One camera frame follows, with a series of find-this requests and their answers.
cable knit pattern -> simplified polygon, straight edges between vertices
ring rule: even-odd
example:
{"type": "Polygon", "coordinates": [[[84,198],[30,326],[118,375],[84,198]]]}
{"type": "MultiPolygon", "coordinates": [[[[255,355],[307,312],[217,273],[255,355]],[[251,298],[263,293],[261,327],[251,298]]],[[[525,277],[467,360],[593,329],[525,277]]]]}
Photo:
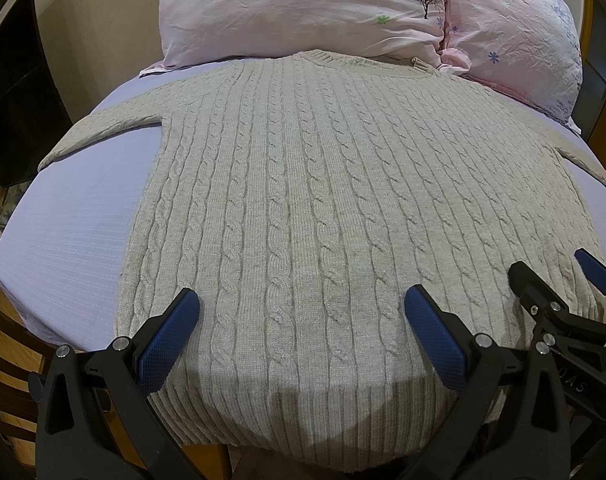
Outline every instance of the cable knit pattern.
{"type": "Polygon", "coordinates": [[[606,321],[572,256],[603,259],[563,157],[605,171],[487,88],[418,60],[232,63],[89,115],[41,166],[159,122],[115,334],[198,292],[199,325],[150,396],[181,444],[340,470],[423,446],[453,395],[403,315],[415,283],[507,346],[532,328],[507,283],[517,260],[606,321]]]}

wooden floor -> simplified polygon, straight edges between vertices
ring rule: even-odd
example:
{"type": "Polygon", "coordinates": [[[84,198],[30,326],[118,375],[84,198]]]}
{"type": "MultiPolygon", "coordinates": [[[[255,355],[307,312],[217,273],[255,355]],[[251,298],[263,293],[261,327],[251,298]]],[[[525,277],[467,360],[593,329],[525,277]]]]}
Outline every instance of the wooden floor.
{"type": "MultiPolygon", "coordinates": [[[[14,307],[10,301],[5,297],[3,291],[0,289],[0,310],[10,316],[12,319],[21,322],[19,315],[14,310],[14,307]]],[[[25,348],[13,339],[0,332],[0,355],[19,365],[26,370],[38,371],[40,365],[40,355],[36,354],[32,350],[25,348]]],[[[19,381],[13,377],[0,372],[0,381],[6,384],[20,388],[21,390],[27,390],[26,383],[19,381]]],[[[16,416],[7,415],[1,413],[2,420],[26,428],[28,430],[35,431],[36,424],[18,418],[16,416]]],[[[120,449],[123,457],[129,462],[141,465],[142,463],[134,450],[129,438],[127,437],[123,426],[118,421],[118,417],[114,413],[108,414],[106,417],[110,431],[112,431],[113,437],[120,449]]],[[[35,464],[35,446],[31,442],[12,438],[12,444],[14,446],[14,452],[18,459],[27,465],[35,464]]],[[[183,448],[183,452],[189,457],[190,460],[199,468],[199,470],[208,478],[208,480],[226,480],[229,478],[231,471],[225,471],[225,467],[221,466],[225,463],[227,450],[225,446],[188,446],[183,448]]],[[[243,449],[232,448],[229,449],[229,455],[232,462],[232,466],[236,466],[240,459],[243,449]]]]}

floral pillowcase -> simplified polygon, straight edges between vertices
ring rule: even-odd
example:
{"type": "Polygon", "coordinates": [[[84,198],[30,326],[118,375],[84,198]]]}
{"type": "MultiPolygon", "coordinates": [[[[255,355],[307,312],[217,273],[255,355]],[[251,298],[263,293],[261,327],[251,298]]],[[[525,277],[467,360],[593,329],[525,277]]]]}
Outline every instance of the floral pillowcase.
{"type": "Polygon", "coordinates": [[[448,0],[445,73],[490,86],[566,124],[581,88],[579,40],[563,0],[448,0]]]}
{"type": "Polygon", "coordinates": [[[438,67],[445,0],[160,0],[163,66],[319,48],[438,67]]]}

metal screw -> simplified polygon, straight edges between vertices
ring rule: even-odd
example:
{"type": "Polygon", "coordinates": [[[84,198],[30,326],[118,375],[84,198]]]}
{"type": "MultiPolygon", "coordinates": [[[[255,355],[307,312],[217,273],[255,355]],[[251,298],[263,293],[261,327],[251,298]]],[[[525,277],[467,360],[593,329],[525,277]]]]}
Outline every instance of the metal screw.
{"type": "Polygon", "coordinates": [[[541,355],[550,353],[550,347],[548,345],[546,345],[543,341],[539,341],[538,343],[536,343],[536,345],[534,347],[537,349],[537,352],[541,355]]]}
{"type": "Polygon", "coordinates": [[[68,345],[61,345],[56,349],[56,357],[65,357],[67,354],[69,354],[69,346],[68,345]]]}
{"type": "Polygon", "coordinates": [[[492,338],[488,334],[477,334],[474,341],[481,348],[490,348],[492,346],[492,338]]]}
{"type": "Polygon", "coordinates": [[[554,346],[555,344],[557,344],[557,340],[555,339],[555,337],[548,332],[543,334],[543,342],[548,346],[554,346]]]}
{"type": "Polygon", "coordinates": [[[129,346],[129,338],[125,336],[117,337],[112,342],[112,348],[118,351],[125,350],[129,346]]]}

sweater tag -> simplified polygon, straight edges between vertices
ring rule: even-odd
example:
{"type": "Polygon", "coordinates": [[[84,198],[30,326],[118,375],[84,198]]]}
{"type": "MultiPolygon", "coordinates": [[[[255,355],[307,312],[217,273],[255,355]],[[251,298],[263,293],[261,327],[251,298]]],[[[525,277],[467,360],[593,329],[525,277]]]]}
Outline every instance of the sweater tag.
{"type": "Polygon", "coordinates": [[[431,65],[428,65],[425,61],[421,61],[417,57],[412,59],[412,66],[421,72],[425,72],[427,74],[431,74],[434,72],[434,68],[431,65]]]}

